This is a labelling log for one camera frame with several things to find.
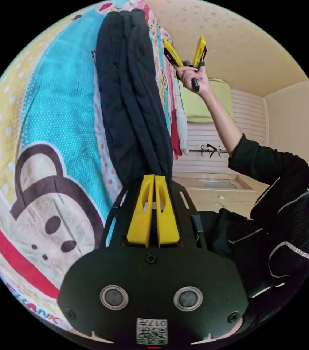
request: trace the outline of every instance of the black handle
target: black handle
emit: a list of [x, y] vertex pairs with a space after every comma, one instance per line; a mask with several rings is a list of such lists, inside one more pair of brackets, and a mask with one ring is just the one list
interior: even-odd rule
[[192, 83], [192, 89], [195, 91], [195, 92], [198, 92], [199, 91], [199, 84], [198, 84], [198, 81], [196, 78], [193, 78], [191, 80], [191, 83]]

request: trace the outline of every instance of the folded black fabric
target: folded black fabric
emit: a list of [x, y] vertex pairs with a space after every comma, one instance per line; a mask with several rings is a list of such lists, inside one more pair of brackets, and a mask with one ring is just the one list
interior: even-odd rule
[[170, 180], [173, 152], [144, 11], [105, 17], [96, 70], [110, 158], [122, 184], [146, 174]]

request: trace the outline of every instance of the screw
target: screw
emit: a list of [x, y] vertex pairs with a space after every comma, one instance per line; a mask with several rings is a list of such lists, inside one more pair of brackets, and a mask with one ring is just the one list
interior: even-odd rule
[[233, 312], [228, 318], [227, 321], [229, 323], [234, 323], [239, 319], [239, 312]]
[[77, 318], [75, 313], [70, 309], [66, 309], [66, 315], [70, 321], [74, 321]]
[[156, 261], [157, 261], [157, 257], [155, 254], [153, 253], [149, 253], [145, 256], [145, 261], [148, 263], [148, 264], [155, 264]]

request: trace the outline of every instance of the red cloth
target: red cloth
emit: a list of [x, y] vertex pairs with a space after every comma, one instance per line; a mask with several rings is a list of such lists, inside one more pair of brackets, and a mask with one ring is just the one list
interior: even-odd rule
[[181, 152], [181, 149], [180, 149], [179, 134], [177, 133], [176, 109], [172, 110], [171, 139], [172, 139], [173, 151], [177, 159], [177, 156], [182, 156], [183, 153]]

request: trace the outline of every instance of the person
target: person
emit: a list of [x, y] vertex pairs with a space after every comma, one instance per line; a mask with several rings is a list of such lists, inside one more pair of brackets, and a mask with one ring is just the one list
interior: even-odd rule
[[247, 219], [221, 209], [200, 212], [207, 248], [232, 259], [249, 306], [233, 332], [255, 329], [277, 313], [309, 274], [309, 166], [305, 160], [249, 140], [210, 88], [204, 64], [175, 67], [183, 86], [205, 102], [229, 154], [228, 167], [269, 185]]

